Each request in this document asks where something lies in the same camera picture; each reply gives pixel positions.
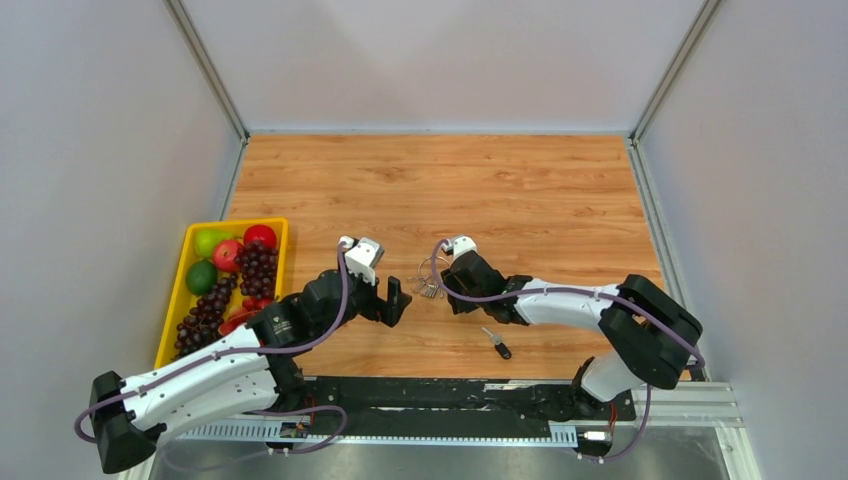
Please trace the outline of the small red fruits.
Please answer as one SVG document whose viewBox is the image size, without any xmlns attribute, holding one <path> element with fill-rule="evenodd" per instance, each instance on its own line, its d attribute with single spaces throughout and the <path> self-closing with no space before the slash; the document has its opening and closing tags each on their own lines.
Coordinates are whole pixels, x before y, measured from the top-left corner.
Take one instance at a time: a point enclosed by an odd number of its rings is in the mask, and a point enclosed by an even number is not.
<svg viewBox="0 0 848 480">
<path fill-rule="evenodd" d="M 248 320 L 257 315 L 262 309 L 272 303 L 271 299 L 247 298 L 240 306 L 235 307 L 226 317 L 224 322 L 217 327 L 217 333 L 227 336 L 236 328 L 247 323 Z"/>
</svg>

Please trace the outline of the green pear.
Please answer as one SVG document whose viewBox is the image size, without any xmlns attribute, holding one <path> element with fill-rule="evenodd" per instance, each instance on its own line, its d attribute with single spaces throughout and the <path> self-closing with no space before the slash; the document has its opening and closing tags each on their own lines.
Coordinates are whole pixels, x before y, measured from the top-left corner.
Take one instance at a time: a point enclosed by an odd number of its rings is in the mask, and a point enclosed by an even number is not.
<svg viewBox="0 0 848 480">
<path fill-rule="evenodd" d="M 196 255 L 201 259 L 210 258 L 215 248 L 223 241 L 236 238 L 237 235 L 217 228 L 199 229 L 194 233 L 193 246 Z"/>
</svg>

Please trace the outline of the green lime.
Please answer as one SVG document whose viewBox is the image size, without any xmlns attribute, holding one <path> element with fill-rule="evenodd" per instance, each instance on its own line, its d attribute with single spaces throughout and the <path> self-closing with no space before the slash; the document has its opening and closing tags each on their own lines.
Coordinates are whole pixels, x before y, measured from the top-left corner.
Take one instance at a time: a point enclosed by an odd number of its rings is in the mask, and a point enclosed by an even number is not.
<svg viewBox="0 0 848 480">
<path fill-rule="evenodd" d="M 208 294 L 218 281 L 218 270 L 208 260 L 194 262 L 185 275 L 185 285 L 188 291 L 196 296 Z"/>
</svg>

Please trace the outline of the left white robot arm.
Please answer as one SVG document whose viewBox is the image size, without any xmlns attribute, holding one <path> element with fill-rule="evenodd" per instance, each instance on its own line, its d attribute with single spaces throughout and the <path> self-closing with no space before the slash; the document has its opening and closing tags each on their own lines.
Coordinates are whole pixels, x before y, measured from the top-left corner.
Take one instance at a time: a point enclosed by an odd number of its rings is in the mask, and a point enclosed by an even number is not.
<svg viewBox="0 0 848 480">
<path fill-rule="evenodd" d="M 297 412 L 306 399 L 294 359 L 361 316 L 394 327 L 411 304 L 399 279 L 380 297 L 376 267 L 384 250 L 367 237 L 342 237 L 337 268 L 301 291 L 271 302 L 243 325 L 164 367 L 122 377 L 108 371 L 92 382 L 89 407 L 75 433 L 97 448 L 106 474 L 131 469 L 196 427 L 274 406 Z"/>
</svg>

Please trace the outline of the black headed silver key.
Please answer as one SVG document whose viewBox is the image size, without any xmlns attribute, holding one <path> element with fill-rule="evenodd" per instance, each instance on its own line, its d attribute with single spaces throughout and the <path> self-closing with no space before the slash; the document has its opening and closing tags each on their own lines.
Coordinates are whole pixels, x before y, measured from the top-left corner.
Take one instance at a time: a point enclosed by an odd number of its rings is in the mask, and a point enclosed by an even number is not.
<svg viewBox="0 0 848 480">
<path fill-rule="evenodd" d="M 490 329 L 486 327 L 482 327 L 481 330 L 487 335 L 489 340 L 493 343 L 495 351 L 498 355 L 504 360 L 510 360 L 512 358 L 512 352 L 509 347 L 504 343 L 503 338 L 492 332 Z"/>
</svg>

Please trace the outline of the red apple top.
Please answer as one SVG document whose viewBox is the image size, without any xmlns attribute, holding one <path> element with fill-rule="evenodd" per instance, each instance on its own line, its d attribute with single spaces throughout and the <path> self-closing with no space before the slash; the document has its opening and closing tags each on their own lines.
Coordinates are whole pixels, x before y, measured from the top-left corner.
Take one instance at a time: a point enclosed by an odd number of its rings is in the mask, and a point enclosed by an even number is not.
<svg viewBox="0 0 848 480">
<path fill-rule="evenodd" d="M 243 244 L 261 245 L 270 249 L 278 246 L 278 237 L 273 228 L 265 224 L 254 224 L 248 227 L 243 235 Z"/>
</svg>

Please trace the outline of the upper dark grape bunch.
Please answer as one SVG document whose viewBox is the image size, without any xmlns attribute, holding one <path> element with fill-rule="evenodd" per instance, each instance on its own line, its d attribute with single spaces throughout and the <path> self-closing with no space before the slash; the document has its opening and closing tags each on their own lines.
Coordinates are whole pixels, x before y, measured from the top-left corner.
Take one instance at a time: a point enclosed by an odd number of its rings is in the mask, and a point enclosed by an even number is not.
<svg viewBox="0 0 848 480">
<path fill-rule="evenodd" d="M 259 240 L 247 243 L 236 257 L 241 281 L 239 288 L 244 297 L 271 300 L 275 296 L 279 250 Z"/>
</svg>

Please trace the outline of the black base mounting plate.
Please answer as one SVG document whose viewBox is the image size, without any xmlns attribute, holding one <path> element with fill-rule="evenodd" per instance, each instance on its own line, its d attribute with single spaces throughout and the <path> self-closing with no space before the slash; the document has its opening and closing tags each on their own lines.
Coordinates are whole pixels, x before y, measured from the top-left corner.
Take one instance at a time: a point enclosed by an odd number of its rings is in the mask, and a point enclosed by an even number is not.
<svg viewBox="0 0 848 480">
<path fill-rule="evenodd" d="M 556 423 L 636 418 L 625 392 L 610 404 L 578 399 L 569 382 L 547 380 L 341 377 L 306 378 L 271 406 L 273 412 L 320 407 L 308 413 L 313 432 L 329 434 L 347 413 L 348 436 L 469 438 L 481 440 L 550 438 Z"/>
</svg>

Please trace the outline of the lower dark grape bunch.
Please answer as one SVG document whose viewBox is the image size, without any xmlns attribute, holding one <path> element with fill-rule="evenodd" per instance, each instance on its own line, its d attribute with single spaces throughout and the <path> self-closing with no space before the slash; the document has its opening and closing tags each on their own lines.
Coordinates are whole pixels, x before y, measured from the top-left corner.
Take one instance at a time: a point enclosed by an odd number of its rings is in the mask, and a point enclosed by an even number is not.
<svg viewBox="0 0 848 480">
<path fill-rule="evenodd" d="M 216 281 L 208 293 L 195 301 L 194 306 L 176 326 L 174 347 L 178 358 L 220 338 L 218 328 L 224 323 L 224 313 L 238 284 L 236 273 L 225 275 Z"/>
</svg>

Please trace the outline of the dark grape bunch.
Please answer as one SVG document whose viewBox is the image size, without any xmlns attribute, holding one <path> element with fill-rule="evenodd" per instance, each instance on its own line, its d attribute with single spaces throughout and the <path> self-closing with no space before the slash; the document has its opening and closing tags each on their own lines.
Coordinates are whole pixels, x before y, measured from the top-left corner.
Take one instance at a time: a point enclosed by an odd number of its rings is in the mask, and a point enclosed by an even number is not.
<svg viewBox="0 0 848 480">
<path fill-rule="evenodd" d="M 224 313 L 238 284 L 236 273 L 225 275 L 216 281 L 208 293 L 195 301 L 194 306 L 176 326 L 174 347 L 178 358 L 220 338 L 218 328 L 224 323 Z"/>
<path fill-rule="evenodd" d="M 236 257 L 241 281 L 239 288 L 244 297 L 271 300 L 275 296 L 279 250 L 259 240 L 247 243 Z"/>
</svg>

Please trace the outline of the red yellow apple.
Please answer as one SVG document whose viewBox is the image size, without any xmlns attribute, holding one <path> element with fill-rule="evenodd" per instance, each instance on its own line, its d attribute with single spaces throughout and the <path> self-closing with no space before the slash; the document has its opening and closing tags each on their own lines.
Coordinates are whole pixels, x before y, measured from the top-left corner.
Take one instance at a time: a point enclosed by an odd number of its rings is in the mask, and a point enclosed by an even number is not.
<svg viewBox="0 0 848 480">
<path fill-rule="evenodd" d="M 237 259 L 243 248 L 243 244 L 237 239 L 223 240 L 213 250 L 212 263 L 221 272 L 236 273 L 239 271 Z"/>
</svg>

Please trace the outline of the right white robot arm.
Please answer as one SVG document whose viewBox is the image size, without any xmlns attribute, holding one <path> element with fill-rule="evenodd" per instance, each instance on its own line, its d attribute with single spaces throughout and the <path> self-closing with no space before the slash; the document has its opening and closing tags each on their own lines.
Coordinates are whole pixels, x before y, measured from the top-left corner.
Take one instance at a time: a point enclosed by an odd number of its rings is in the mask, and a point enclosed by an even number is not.
<svg viewBox="0 0 848 480">
<path fill-rule="evenodd" d="M 585 287 L 528 275 L 503 276 L 473 247 L 444 247 L 451 265 L 439 277 L 454 313 L 482 309 L 502 324 L 563 325 L 602 334 L 611 352 L 590 358 L 573 379 L 571 403 L 596 417 L 616 396 L 647 385 L 676 387 L 689 362 L 704 363 L 702 324 L 648 278 Z"/>
</svg>

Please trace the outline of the silver keyring with keys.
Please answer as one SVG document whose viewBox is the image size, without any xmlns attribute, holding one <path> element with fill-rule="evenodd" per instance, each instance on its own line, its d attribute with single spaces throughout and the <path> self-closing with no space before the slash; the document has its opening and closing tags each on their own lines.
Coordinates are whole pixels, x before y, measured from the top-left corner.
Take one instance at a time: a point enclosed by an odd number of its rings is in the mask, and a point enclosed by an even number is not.
<svg viewBox="0 0 848 480">
<path fill-rule="evenodd" d="M 443 298 L 445 293 L 443 289 L 438 285 L 438 283 L 434 280 L 432 273 L 425 273 L 424 267 L 431 264 L 431 259 L 429 257 L 423 259 L 417 269 L 416 275 L 411 277 L 410 280 L 414 281 L 416 285 L 412 288 L 414 294 L 417 294 L 424 298 L 435 299 L 435 298 Z"/>
</svg>

